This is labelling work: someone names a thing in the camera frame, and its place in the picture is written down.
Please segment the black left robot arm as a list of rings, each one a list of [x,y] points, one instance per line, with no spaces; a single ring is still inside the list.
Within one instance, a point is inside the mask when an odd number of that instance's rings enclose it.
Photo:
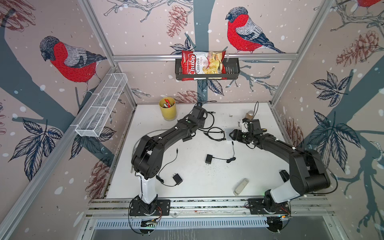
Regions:
[[[176,142],[191,140],[196,131],[204,127],[208,112],[196,104],[191,112],[178,120],[176,125],[164,133],[149,137],[143,136],[132,156],[134,171],[141,176],[140,200],[147,206],[157,201],[155,177],[160,172],[165,151]]]

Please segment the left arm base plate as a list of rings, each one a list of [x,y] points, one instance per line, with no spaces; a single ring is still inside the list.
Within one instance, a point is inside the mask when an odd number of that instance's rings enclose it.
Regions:
[[[159,200],[156,197],[150,204],[147,204],[137,196],[130,203],[129,215],[133,217],[168,216],[170,209],[170,200]]]

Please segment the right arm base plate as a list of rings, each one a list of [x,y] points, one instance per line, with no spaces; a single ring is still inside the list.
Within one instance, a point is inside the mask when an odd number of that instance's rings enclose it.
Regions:
[[[264,198],[248,199],[246,206],[251,215],[290,215],[291,209],[288,202],[275,203]]]

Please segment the black wall plug adapter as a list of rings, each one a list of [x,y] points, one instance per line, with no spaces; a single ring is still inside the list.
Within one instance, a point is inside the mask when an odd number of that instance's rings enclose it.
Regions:
[[[173,180],[175,182],[174,185],[167,185],[165,184],[165,181],[160,177],[160,174],[161,172],[164,170],[165,167],[167,167],[169,164],[173,163],[177,158],[178,158],[178,154],[179,154],[179,150],[176,149],[176,157],[174,158],[174,160],[170,161],[169,163],[165,164],[161,169],[160,171],[158,172],[158,174],[156,175],[156,179],[163,185],[163,186],[166,186],[166,187],[176,187],[178,185],[180,185],[182,182],[183,182],[183,179],[180,177],[179,174],[175,174],[173,176]]]

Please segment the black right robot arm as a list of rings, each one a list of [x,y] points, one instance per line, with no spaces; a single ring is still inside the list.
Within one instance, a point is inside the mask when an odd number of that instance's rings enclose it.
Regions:
[[[245,145],[270,152],[289,164],[288,179],[279,187],[268,190],[264,195],[264,206],[281,204],[305,194],[324,190],[330,187],[331,180],[326,167],[315,150],[304,150],[268,134],[259,120],[243,119],[245,132],[233,130],[230,137]]]

